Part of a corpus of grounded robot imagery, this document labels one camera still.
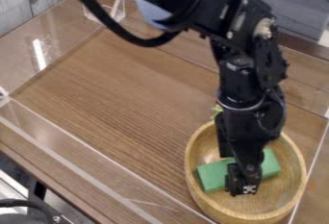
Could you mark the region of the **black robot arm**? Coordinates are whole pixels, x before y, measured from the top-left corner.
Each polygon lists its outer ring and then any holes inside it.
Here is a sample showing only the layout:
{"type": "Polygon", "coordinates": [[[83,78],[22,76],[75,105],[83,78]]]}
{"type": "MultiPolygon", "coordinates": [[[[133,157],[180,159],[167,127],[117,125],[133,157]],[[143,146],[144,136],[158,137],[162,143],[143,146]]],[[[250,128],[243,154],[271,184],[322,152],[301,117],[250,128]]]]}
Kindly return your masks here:
{"type": "Polygon", "coordinates": [[[227,165],[224,188],[232,196],[253,194],[262,181],[263,148],[279,137],[286,118],[279,82],[287,61],[278,45],[278,24],[263,0],[137,0],[150,25],[162,34],[140,38],[129,33],[97,0],[80,0],[96,19],[121,39],[156,47],[191,30],[210,41],[219,70],[214,117],[219,156],[227,165]]]}

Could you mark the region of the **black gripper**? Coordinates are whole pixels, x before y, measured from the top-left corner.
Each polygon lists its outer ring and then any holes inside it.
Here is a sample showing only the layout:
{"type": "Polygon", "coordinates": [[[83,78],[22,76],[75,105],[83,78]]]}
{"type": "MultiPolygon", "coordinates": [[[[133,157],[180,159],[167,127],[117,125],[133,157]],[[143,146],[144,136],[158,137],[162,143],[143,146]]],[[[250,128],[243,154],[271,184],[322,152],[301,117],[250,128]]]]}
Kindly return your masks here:
{"type": "Polygon", "coordinates": [[[279,137],[286,120],[286,105],[281,97],[263,97],[255,103],[216,99],[222,113],[214,119],[219,156],[234,158],[227,164],[224,190],[232,197],[255,194],[261,180],[263,149],[279,137]],[[242,170],[258,170],[246,176],[242,170]]]}

